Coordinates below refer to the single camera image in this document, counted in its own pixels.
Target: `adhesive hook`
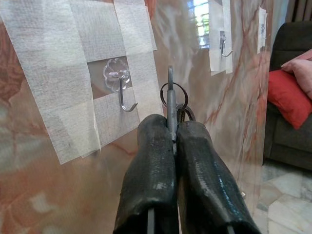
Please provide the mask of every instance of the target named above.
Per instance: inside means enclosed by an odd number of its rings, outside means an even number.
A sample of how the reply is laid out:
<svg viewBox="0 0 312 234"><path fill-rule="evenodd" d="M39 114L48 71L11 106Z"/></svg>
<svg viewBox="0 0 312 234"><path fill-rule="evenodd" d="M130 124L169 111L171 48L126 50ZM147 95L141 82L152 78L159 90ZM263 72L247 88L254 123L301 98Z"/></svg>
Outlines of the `adhesive hook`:
<svg viewBox="0 0 312 234"><path fill-rule="evenodd" d="M125 78L124 75L119 77L119 87L120 87L120 89L119 89L119 93L120 93L119 103L120 103L120 106L122 107L122 109L125 112L132 112L135 109L135 107L137 106L137 102L135 102L130 109L127 109L125 107L125 105L123 103L123 89L122 89L122 87L123 87L123 79L124 78Z"/></svg>
<svg viewBox="0 0 312 234"><path fill-rule="evenodd" d="M224 49L224 43L225 43L226 37L222 37L222 45L221 45L221 55L223 57L228 57L231 55L231 53L233 53L233 50L231 50L231 52L228 55L223 54L223 49Z"/></svg>

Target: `gray sofa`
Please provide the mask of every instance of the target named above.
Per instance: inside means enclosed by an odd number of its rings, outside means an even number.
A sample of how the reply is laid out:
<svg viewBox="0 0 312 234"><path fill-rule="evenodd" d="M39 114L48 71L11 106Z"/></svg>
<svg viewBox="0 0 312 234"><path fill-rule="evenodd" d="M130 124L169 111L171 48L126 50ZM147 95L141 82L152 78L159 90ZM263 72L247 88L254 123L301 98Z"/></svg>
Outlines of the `gray sofa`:
<svg viewBox="0 0 312 234"><path fill-rule="evenodd" d="M273 45L270 71L311 48L311 21L283 24ZM268 102L263 160L267 158L312 170L312 115L295 130Z"/></svg>

